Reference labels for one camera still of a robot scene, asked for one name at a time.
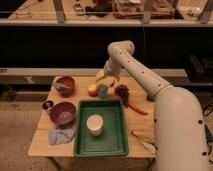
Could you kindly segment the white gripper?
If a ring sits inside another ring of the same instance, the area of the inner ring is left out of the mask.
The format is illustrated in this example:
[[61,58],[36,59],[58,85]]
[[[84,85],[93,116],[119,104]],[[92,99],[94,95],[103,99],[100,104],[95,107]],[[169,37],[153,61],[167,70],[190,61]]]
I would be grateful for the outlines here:
[[120,76],[119,76],[120,72],[121,72],[120,64],[113,59],[108,59],[107,62],[105,63],[104,69],[101,69],[96,74],[96,81],[100,81],[102,79],[105,79],[107,76],[113,76],[117,80],[119,80],[120,79]]

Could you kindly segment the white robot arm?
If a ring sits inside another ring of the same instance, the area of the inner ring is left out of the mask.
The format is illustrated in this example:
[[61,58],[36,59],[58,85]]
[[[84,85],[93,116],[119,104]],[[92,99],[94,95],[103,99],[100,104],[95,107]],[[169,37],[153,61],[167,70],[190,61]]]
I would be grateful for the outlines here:
[[154,101],[156,171],[209,171],[202,108],[197,97],[176,87],[133,57],[134,44],[108,45],[109,59],[96,75],[118,77],[125,69]]

